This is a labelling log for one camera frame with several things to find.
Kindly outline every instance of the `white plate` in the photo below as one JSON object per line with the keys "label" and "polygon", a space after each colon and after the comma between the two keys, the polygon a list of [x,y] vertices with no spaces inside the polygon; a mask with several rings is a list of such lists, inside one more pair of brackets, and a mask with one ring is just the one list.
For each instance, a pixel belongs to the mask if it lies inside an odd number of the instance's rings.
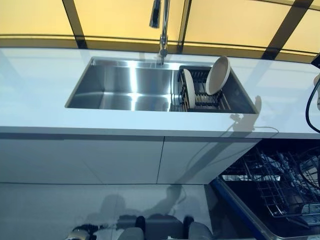
{"label": "white plate", "polygon": [[183,69],[183,72],[184,72],[184,78],[186,83],[186,90],[189,98],[189,108],[194,109],[196,106],[196,94],[195,94],[194,81],[188,69]]}
{"label": "white plate", "polygon": [[230,74],[230,62],[226,56],[221,56],[209,71],[205,82],[205,92],[208,95],[217,93],[225,85]]}

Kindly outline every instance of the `dishwasher rack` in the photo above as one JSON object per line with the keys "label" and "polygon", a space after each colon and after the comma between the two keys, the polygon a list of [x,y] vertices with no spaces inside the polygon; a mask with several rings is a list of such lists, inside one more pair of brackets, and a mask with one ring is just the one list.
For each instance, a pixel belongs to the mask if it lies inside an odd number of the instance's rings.
{"label": "dishwasher rack", "polygon": [[320,225],[320,147],[301,155],[255,149],[224,171],[225,181],[254,181],[275,218],[302,226]]}
{"label": "dishwasher rack", "polygon": [[187,84],[183,69],[179,70],[178,83],[180,93],[178,96],[179,109],[181,112],[219,112],[219,111],[231,111],[228,100],[223,93],[223,89],[218,91],[214,95],[208,95],[206,93],[206,81],[210,69],[188,69],[191,73],[194,92],[195,92],[195,107],[190,108]]}

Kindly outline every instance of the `dishwasher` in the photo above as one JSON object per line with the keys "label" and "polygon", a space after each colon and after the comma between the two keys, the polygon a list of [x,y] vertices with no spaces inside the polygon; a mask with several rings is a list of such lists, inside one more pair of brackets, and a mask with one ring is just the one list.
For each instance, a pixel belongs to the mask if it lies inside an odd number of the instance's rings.
{"label": "dishwasher", "polygon": [[258,240],[320,240],[320,142],[265,139],[210,183]]}

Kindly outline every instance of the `cable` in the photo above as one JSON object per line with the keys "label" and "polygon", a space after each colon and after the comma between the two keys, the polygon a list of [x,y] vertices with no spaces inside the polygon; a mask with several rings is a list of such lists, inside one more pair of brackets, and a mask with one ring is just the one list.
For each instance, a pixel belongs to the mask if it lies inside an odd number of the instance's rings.
{"label": "cable", "polygon": [[318,82],[316,83],[316,85],[314,86],[314,89],[312,90],[312,93],[308,99],[308,102],[306,103],[306,108],[305,108],[305,119],[306,119],[306,123],[309,125],[310,128],[312,128],[314,131],[316,131],[317,133],[320,133],[320,130],[317,129],[315,126],[313,126],[310,122],[309,119],[309,109],[310,109],[310,104],[312,99],[314,98],[314,95],[318,89],[318,87],[320,86],[320,79],[318,79]]}
{"label": "cable", "polygon": [[273,129],[273,130],[276,130],[277,133],[279,133],[279,130],[276,129],[275,127],[272,127],[272,126],[253,126],[255,129]]}

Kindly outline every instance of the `black cable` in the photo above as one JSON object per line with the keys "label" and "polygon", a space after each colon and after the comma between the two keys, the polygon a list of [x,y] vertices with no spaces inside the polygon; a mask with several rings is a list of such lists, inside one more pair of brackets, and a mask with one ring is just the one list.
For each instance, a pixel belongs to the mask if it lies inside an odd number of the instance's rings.
{"label": "black cable", "polygon": [[308,99],[308,102],[306,103],[306,108],[305,108],[305,119],[306,119],[306,123],[309,125],[310,128],[312,128],[313,130],[315,130],[317,133],[320,133],[320,130],[317,129],[315,126],[313,126],[310,122],[310,119],[309,119],[309,108],[310,108],[310,104],[311,104],[311,101],[312,99],[314,98],[315,96],[315,93],[318,89],[318,87],[320,86],[320,79],[318,79],[318,82],[316,83],[316,85],[314,86],[314,89],[312,90],[312,93]]}

